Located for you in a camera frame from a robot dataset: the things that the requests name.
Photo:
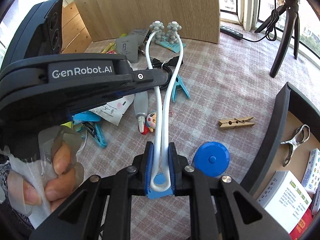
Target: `silver rivet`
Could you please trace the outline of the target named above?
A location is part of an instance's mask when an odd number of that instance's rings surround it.
[[[136,168],[135,166],[132,166],[132,165],[131,165],[131,166],[128,166],[128,167],[127,167],[127,171],[128,171],[128,172],[135,172],[136,170],[137,170],[137,168]]]
[[[223,181],[224,183],[230,183],[230,182],[232,181],[231,177],[228,176],[228,175],[222,176],[221,179],[222,179],[222,181]]]
[[[185,166],[185,167],[184,167],[184,170],[185,170],[186,172],[193,172],[193,171],[195,171],[195,168],[188,165],[188,166]]]
[[[90,181],[91,182],[98,182],[99,181],[99,176],[98,175],[92,175],[90,177]]]

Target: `wooden floor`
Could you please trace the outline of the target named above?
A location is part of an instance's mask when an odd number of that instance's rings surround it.
[[[92,39],[74,2],[62,9],[62,53],[83,53]]]

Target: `blue gripper pad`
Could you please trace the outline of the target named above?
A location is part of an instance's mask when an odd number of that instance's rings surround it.
[[[144,191],[145,191],[146,195],[148,195],[149,190],[150,190],[152,163],[153,163],[153,143],[151,144],[151,146],[149,148],[149,155],[148,155],[146,173],[145,173]]]
[[[169,144],[168,148],[168,163],[169,163],[169,172],[170,172],[170,182],[172,193],[176,192],[176,175],[174,173],[173,160],[172,160],[172,150]]]

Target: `white packet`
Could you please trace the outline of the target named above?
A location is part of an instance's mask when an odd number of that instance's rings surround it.
[[[96,107],[90,111],[115,125],[119,125],[122,115],[132,104],[133,99],[134,95],[124,96],[123,98],[108,102],[104,106]]]

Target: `wooden plank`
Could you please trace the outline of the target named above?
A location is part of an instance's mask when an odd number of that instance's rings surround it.
[[[70,22],[77,14],[79,14],[75,2],[68,4],[62,9],[62,28]]]
[[[92,40],[88,33],[87,28],[84,28],[78,36],[74,38],[73,41],[65,48],[62,52],[63,54],[66,53],[83,53],[88,46],[91,44]]]
[[[219,42],[219,0],[75,0],[93,41],[118,38],[134,28],[173,20],[182,38]]]
[[[80,14],[77,14],[62,28],[62,50],[85,28]]]

